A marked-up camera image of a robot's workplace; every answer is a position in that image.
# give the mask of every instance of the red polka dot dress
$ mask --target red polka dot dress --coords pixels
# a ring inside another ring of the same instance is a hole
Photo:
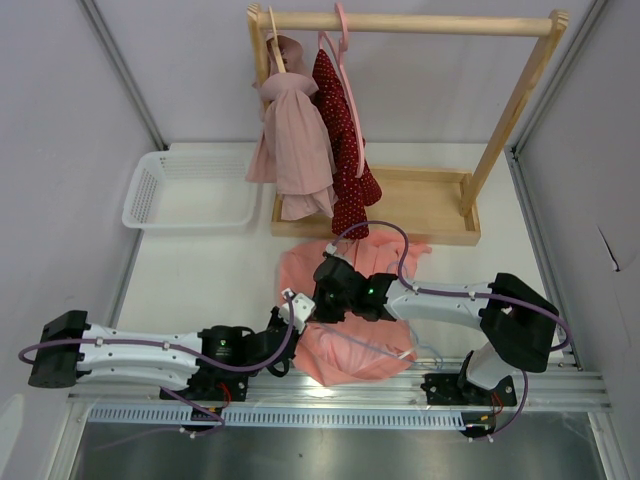
[[[333,206],[331,230],[339,235],[351,225],[367,220],[364,207],[369,207],[380,200],[382,190],[366,162],[362,177],[356,178],[358,147],[355,127],[342,83],[329,55],[322,49],[318,52],[313,66],[313,79],[319,87],[313,103],[329,132],[331,150],[336,164],[333,189],[338,196],[338,201]],[[369,227],[364,226],[349,232],[346,237],[359,239],[368,235]]]

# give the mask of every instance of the white plastic basket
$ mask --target white plastic basket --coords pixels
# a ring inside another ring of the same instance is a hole
[[[233,151],[152,152],[140,159],[122,223],[150,232],[241,231],[258,185],[244,177],[250,158]]]

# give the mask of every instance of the clothes hanger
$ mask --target clothes hanger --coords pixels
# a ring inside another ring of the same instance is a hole
[[[284,60],[282,59],[282,52],[280,51],[280,45],[278,45],[278,32],[276,31],[276,21],[273,19],[273,9],[271,7],[269,7],[269,16],[271,17],[271,30],[273,31],[273,38],[270,40],[271,48],[273,50],[273,56],[276,60],[278,73],[285,73],[287,70],[284,68]]]
[[[349,83],[349,77],[347,71],[344,68],[344,53],[349,49],[349,29],[347,28],[347,17],[344,14],[342,3],[335,3],[335,10],[340,17],[340,25],[342,26],[342,38],[338,41],[338,46],[334,40],[327,34],[327,32],[318,32],[318,48],[322,48],[322,40],[326,40],[333,54],[333,58],[338,64],[338,73],[340,74],[340,80],[342,80],[342,86],[347,97],[347,105],[351,112],[351,118],[353,120],[353,126],[356,131],[356,148],[358,150],[358,170],[356,172],[356,178],[362,177],[364,171],[364,140],[362,139],[362,129],[360,128],[360,117],[358,116],[358,110],[356,109],[356,102],[353,98],[353,92],[351,91],[351,83]]]

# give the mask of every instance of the wooden rack base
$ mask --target wooden rack base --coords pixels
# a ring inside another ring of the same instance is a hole
[[[467,246],[478,243],[480,222],[475,203],[467,215],[460,215],[460,200],[472,172],[376,165],[370,168],[382,188],[382,200],[367,208],[369,220],[395,223],[412,242]],[[282,220],[282,199],[278,195],[273,205],[271,233],[277,237],[335,237],[331,219],[324,215],[293,222]]]

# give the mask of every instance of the pink garment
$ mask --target pink garment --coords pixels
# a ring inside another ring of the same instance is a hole
[[[272,103],[246,180],[276,183],[282,195],[282,218],[298,220],[322,212],[333,217],[333,154],[327,129],[309,98],[318,91],[302,61],[302,47],[278,36],[286,73],[271,76],[258,87]]]
[[[326,241],[299,245],[282,255],[280,261],[280,291],[291,288],[295,292],[313,295],[313,272],[323,260]],[[338,253],[349,259],[363,275],[376,272],[395,272],[404,242],[395,232],[374,230],[363,240],[341,243]],[[421,253],[431,252],[425,244],[412,244],[405,260],[405,275],[413,276]],[[413,348],[409,327],[404,321],[367,322],[347,314],[344,322],[330,325],[334,330],[395,355]],[[415,360],[409,353],[407,360]],[[296,347],[295,367],[308,373],[325,386],[342,383],[377,381],[404,371],[409,363],[395,360],[340,337],[319,324],[309,324]]]

